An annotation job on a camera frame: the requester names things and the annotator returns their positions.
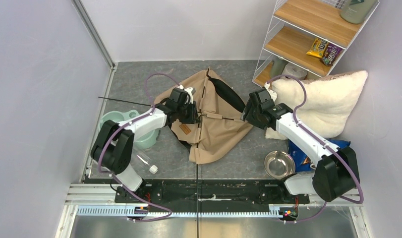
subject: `blue snack bag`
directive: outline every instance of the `blue snack bag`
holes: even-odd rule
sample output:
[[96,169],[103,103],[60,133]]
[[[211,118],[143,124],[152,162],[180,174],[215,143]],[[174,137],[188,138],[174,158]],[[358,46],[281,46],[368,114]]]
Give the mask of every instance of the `blue snack bag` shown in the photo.
[[[329,141],[338,145],[341,149],[351,144],[351,141],[344,141],[344,140],[329,140]],[[288,153],[294,160],[296,173],[311,171],[312,169],[315,169],[315,165],[312,164],[309,157],[290,140],[288,140]]]

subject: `metal bowl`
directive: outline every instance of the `metal bowl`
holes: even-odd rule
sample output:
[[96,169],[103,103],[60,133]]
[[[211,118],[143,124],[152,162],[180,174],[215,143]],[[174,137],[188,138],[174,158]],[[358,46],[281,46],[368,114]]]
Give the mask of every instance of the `metal bowl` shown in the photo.
[[283,179],[294,174],[295,164],[292,157],[283,151],[273,151],[265,157],[265,171],[276,179]]

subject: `leather patch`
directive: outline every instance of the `leather patch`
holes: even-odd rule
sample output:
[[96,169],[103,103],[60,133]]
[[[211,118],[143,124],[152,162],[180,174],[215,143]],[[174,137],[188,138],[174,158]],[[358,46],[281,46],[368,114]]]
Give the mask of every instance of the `leather patch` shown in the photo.
[[179,127],[186,135],[192,132],[186,124],[181,124]]

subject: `wooden shelf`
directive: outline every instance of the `wooden shelf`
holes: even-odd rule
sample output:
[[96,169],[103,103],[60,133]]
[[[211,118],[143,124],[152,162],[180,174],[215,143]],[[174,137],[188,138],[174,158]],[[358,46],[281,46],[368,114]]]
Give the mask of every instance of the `wooden shelf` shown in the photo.
[[339,9],[318,0],[288,0],[274,16],[346,48],[361,24],[351,24]]
[[269,72],[271,71],[272,65],[274,63],[271,62],[269,65],[266,66],[266,68],[259,74],[258,77],[255,78],[255,83],[259,84],[260,86],[264,86],[264,84],[270,80],[271,78],[269,77]]
[[268,42],[265,49],[320,76],[326,76],[331,67],[321,63],[317,57],[306,55],[313,41],[313,37],[285,26]]

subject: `white wall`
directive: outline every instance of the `white wall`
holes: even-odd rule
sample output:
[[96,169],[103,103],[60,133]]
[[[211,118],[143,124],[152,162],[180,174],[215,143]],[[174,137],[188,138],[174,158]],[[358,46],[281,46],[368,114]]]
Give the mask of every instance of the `white wall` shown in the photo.
[[402,237],[402,0],[381,1],[336,72],[369,71],[342,136],[357,152],[375,238]]
[[276,0],[83,0],[114,61],[256,60]]
[[0,238],[55,235],[108,76],[70,0],[0,0]]

